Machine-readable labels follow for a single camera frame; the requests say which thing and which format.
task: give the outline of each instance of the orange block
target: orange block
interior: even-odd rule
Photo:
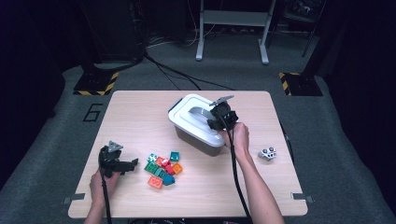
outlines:
[[[163,180],[155,175],[149,178],[148,183],[156,189],[160,189],[163,186]]]
[[[172,165],[173,170],[175,171],[175,174],[180,174],[180,172],[183,170],[183,167],[176,162],[175,164]]]

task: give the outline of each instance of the green block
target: green block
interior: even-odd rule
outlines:
[[[152,174],[155,174],[155,172],[158,170],[159,166],[154,163],[154,162],[149,162],[146,167],[145,170],[149,171]]]

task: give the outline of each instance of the colorful block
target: colorful block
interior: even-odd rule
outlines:
[[[157,158],[158,158],[157,155],[155,155],[154,153],[151,153],[151,154],[148,156],[148,162],[155,162],[155,161],[157,160]]]
[[[175,174],[180,174],[180,172],[183,170],[183,167],[180,165],[180,163],[175,163],[172,165],[172,169],[175,171]]]
[[[157,160],[155,160],[155,163],[159,166],[163,166],[163,160],[164,158],[158,157]]]
[[[165,167],[165,171],[166,171],[166,173],[168,173],[169,175],[174,175],[174,174],[175,174],[175,171],[173,170],[172,165],[167,165],[167,166]]]
[[[180,159],[180,155],[178,152],[172,151],[170,158],[171,158],[171,161],[178,161]]]
[[[170,165],[170,164],[171,164],[171,161],[168,158],[163,159],[163,161],[161,162],[162,167],[166,167],[167,165]]]
[[[175,178],[172,177],[171,175],[166,174],[166,175],[163,177],[163,184],[164,184],[165,186],[168,186],[168,185],[171,185],[171,184],[174,184],[174,183],[175,183]]]
[[[156,189],[160,189],[163,186],[163,180],[155,175],[149,178],[148,183]]]
[[[166,175],[166,171],[163,168],[158,168],[158,170],[155,172],[155,175],[159,178],[163,178]]]
[[[145,170],[149,171],[152,174],[155,174],[155,172],[158,170],[160,166],[155,164],[154,162],[149,162],[146,167]]]

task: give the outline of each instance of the white bin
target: white bin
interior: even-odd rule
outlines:
[[[169,110],[168,117],[175,124],[180,139],[209,156],[217,156],[224,147],[224,139],[218,131],[209,128],[206,117],[191,113],[192,108],[202,108],[207,113],[214,107],[211,103],[200,95],[188,94]]]

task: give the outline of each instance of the person's right hand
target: person's right hand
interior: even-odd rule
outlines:
[[[219,131],[223,137],[227,147],[230,147],[230,138],[226,131]],[[242,122],[235,123],[231,130],[231,137],[233,137],[233,145],[235,149],[235,156],[238,160],[244,159],[248,153],[248,126]]]

